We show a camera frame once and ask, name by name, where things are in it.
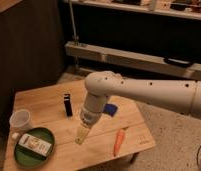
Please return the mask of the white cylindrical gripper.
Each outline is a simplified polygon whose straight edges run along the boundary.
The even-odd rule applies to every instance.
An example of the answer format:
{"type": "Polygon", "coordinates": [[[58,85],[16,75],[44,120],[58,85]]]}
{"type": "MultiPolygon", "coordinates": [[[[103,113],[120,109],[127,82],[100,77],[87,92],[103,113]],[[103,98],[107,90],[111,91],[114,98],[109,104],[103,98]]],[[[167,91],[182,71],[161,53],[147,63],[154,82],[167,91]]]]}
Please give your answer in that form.
{"type": "Polygon", "coordinates": [[[90,132],[89,128],[98,122],[108,100],[109,97],[105,95],[97,96],[91,93],[86,95],[80,112],[80,118],[84,125],[80,124],[77,127],[77,134],[75,138],[75,142],[77,144],[81,145],[84,142],[90,132]]]}

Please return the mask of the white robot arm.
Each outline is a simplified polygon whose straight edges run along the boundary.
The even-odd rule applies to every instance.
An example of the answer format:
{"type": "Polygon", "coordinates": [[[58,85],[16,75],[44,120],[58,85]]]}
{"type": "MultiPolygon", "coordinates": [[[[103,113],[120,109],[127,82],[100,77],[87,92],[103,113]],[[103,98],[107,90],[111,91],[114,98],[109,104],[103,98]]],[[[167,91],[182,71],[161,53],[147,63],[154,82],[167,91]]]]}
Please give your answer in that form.
{"type": "Polygon", "coordinates": [[[81,145],[98,122],[111,96],[138,100],[201,119],[201,81],[124,79],[112,71],[90,73],[75,142],[81,145]]]}

